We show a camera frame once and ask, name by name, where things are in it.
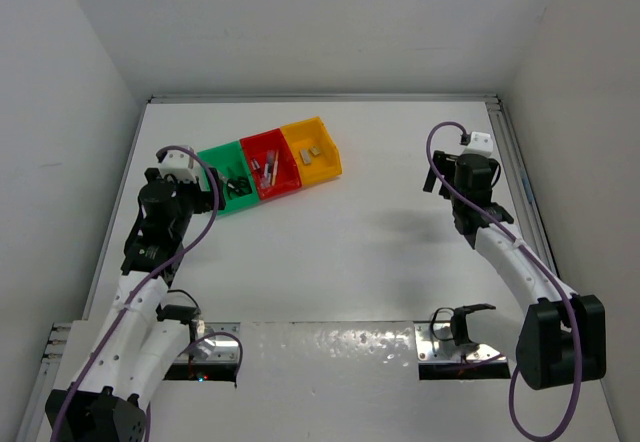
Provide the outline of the blue pen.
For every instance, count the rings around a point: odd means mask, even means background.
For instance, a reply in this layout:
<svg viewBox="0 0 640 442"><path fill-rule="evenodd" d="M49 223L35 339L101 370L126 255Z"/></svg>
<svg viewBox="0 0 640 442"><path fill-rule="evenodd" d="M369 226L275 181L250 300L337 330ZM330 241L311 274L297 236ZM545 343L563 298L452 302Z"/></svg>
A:
<svg viewBox="0 0 640 442"><path fill-rule="evenodd" d="M271 150L267 153L267 158L266 158L266 174L267 175L271 175L273 170L274 160L277 158L277 156L278 156L277 150Z"/></svg>

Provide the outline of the grey eraser block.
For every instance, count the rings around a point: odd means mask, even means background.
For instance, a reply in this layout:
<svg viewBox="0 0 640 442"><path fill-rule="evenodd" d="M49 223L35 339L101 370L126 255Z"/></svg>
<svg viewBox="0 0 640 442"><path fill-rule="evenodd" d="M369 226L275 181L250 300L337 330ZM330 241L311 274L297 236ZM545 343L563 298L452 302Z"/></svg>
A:
<svg viewBox="0 0 640 442"><path fill-rule="evenodd" d="M312 163L311 155L306 149L300 151L300 157L304 165L310 165Z"/></svg>

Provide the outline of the dark red pen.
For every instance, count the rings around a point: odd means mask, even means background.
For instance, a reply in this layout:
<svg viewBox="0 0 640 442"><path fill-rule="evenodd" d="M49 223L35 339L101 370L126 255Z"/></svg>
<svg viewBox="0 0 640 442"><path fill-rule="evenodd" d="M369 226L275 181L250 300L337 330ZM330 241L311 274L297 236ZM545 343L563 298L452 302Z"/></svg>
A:
<svg viewBox="0 0 640 442"><path fill-rule="evenodd" d="M266 164L265 164L265 165L264 165L264 168L263 168L263 182L262 182L262 183L260 183L260 186L261 186L262 188L268 188L268 187L270 187L270 186L271 186L271 182L270 182L270 180L271 180L271 175L267 175L267 174L266 174Z"/></svg>

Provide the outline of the yellow highlighter pen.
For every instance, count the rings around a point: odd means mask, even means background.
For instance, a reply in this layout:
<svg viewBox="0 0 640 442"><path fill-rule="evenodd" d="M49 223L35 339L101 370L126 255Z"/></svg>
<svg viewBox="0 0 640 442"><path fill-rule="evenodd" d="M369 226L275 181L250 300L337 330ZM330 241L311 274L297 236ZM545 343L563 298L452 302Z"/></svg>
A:
<svg viewBox="0 0 640 442"><path fill-rule="evenodd" d="M277 182L277 175L278 175L278 169L279 169L279 159L278 159L278 158L276 158L276 159L274 160L273 170L272 170L272 173L271 173L271 180L270 180L270 182L271 182L271 186L275 186L275 185L276 185L276 182Z"/></svg>

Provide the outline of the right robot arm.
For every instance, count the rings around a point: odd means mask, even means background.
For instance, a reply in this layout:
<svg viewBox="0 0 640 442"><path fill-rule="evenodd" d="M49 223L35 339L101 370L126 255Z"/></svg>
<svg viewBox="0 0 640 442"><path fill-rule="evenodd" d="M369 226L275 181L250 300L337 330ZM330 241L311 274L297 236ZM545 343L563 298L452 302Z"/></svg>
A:
<svg viewBox="0 0 640 442"><path fill-rule="evenodd" d="M596 296L581 296L544 273L540 259L521 241L511 214L492 199L499 162L443 151L435 151L428 161L425 191L442 184L438 193L452 204L456 230L490 263L523 310L524 322L513 347L527 385L534 390L568 385L577 364L582 366L582 380L603 378L604 305Z"/></svg>

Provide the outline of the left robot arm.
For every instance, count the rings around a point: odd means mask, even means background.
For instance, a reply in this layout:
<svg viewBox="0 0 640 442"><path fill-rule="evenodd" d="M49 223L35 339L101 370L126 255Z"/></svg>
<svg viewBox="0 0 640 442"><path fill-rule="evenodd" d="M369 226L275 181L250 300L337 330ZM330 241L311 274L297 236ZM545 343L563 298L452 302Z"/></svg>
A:
<svg viewBox="0 0 640 442"><path fill-rule="evenodd" d="M210 165L201 175L149 168L145 177L99 338L68 389L52 390L45 404L53 441L147 440L150 399L190 342L188 322L158 314L189 250L192 216L217 214L223 185Z"/></svg>

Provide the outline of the green plastic bin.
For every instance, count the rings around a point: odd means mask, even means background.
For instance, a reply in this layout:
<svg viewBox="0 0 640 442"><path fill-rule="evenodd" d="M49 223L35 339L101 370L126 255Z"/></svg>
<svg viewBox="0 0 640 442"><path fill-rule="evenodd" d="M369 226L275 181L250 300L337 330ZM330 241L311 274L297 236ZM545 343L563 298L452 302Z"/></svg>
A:
<svg viewBox="0 0 640 442"><path fill-rule="evenodd" d="M226 209L220 211L221 214L229 215L242 211L259 202L259 196L239 141L200 151L198 156L209 166L215 167L225 183Z"/></svg>

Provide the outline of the red plastic bin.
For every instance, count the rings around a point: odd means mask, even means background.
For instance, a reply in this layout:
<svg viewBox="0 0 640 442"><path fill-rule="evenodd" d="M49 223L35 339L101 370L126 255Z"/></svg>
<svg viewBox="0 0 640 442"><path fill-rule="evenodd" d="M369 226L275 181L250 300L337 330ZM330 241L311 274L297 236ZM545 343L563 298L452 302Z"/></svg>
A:
<svg viewBox="0 0 640 442"><path fill-rule="evenodd" d="M302 187L297 163L280 129L241 138L240 144L261 201Z"/></svg>

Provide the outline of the yellow plastic bin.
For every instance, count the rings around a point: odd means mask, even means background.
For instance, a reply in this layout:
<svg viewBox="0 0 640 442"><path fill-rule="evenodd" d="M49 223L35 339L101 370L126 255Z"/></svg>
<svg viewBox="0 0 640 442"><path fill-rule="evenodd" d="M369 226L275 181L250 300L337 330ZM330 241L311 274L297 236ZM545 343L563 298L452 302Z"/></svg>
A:
<svg viewBox="0 0 640 442"><path fill-rule="evenodd" d="M303 186L339 177L343 170L339 150L320 117L280 127Z"/></svg>

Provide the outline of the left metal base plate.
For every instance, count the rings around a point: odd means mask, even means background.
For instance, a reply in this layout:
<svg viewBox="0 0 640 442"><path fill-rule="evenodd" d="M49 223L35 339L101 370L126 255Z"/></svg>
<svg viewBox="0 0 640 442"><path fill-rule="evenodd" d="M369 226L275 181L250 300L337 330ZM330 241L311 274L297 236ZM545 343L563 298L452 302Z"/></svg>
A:
<svg viewBox="0 0 640 442"><path fill-rule="evenodd" d="M209 337L197 346L180 354L175 363L236 363L239 360L239 339L241 324L239 322L197 322L191 329L191 341L207 334Z"/></svg>

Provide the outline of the metal base plate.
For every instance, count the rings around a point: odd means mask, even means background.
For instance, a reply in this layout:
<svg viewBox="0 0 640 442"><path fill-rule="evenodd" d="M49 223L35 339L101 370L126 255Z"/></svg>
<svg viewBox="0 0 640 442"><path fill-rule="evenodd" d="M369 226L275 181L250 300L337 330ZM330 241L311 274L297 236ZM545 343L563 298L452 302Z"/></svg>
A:
<svg viewBox="0 0 640 442"><path fill-rule="evenodd" d="M450 324L445 321L415 322L414 336L417 356L421 363L471 364L507 361L504 355L487 344L472 342L456 345L452 340Z"/></svg>
<svg viewBox="0 0 640 442"><path fill-rule="evenodd" d="M191 341L207 334L209 337L197 346L180 354L175 363L236 363L239 360L239 339L241 324L239 322L197 322L191 329Z"/></svg>

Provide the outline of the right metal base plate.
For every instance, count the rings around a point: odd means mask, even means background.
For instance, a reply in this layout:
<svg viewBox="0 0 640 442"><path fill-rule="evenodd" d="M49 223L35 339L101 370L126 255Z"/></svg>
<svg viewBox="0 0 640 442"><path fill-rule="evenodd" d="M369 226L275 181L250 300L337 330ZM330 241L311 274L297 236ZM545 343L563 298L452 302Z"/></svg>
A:
<svg viewBox="0 0 640 442"><path fill-rule="evenodd" d="M472 342L456 345L452 340L450 324L445 321L415 322L414 336L417 356L421 363L471 364L507 361L504 355L487 344Z"/></svg>

